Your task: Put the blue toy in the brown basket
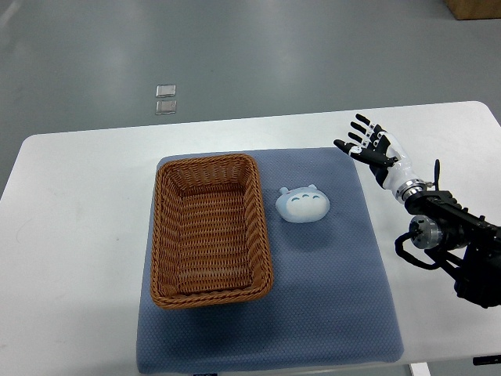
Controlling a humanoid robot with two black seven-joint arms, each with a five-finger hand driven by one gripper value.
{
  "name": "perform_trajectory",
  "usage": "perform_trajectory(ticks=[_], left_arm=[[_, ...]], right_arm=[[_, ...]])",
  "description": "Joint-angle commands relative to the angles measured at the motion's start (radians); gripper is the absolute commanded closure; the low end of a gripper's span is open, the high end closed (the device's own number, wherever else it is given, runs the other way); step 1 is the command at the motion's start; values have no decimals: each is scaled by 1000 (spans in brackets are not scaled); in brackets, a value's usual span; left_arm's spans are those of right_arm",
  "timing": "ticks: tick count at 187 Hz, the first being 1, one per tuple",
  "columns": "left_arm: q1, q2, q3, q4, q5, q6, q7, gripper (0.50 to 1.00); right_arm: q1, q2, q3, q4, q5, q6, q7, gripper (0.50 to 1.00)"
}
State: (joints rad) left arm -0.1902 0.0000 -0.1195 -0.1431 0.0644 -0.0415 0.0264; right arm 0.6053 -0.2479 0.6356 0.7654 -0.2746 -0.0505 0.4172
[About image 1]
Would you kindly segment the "white robotic hand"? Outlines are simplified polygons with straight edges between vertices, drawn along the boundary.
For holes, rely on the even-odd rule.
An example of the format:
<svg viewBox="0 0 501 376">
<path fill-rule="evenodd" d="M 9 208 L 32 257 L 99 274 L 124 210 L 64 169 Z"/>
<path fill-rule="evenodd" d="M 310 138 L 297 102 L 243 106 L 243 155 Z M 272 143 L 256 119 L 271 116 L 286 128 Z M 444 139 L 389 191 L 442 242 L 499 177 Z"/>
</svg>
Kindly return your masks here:
<svg viewBox="0 0 501 376">
<path fill-rule="evenodd" d="M 349 132 L 348 137 L 357 145 L 335 139 L 334 146 L 366 165 L 391 166 L 369 168 L 383 189 L 397 192 L 406 182 L 416 178 L 409 156 L 391 133 L 362 114 L 356 114 L 355 119 L 351 122 L 355 131 Z"/>
</svg>

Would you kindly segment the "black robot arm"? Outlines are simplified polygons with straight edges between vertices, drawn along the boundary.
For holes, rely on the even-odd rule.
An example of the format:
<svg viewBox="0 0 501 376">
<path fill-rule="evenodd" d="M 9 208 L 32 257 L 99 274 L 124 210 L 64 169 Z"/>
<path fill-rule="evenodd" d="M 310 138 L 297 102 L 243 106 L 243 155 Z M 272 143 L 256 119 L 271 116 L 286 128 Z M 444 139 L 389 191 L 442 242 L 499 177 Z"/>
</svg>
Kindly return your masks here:
<svg viewBox="0 0 501 376">
<path fill-rule="evenodd" d="M 378 185 L 392 192 L 412 215 L 409 229 L 395 240 L 395 253 L 425 270 L 443 269 L 459 298 L 484 309 L 500 304 L 500 228 L 469 213 L 434 179 L 422 180 L 398 140 L 379 124 L 356 114 L 347 141 L 334 145 L 369 166 Z"/>
</svg>

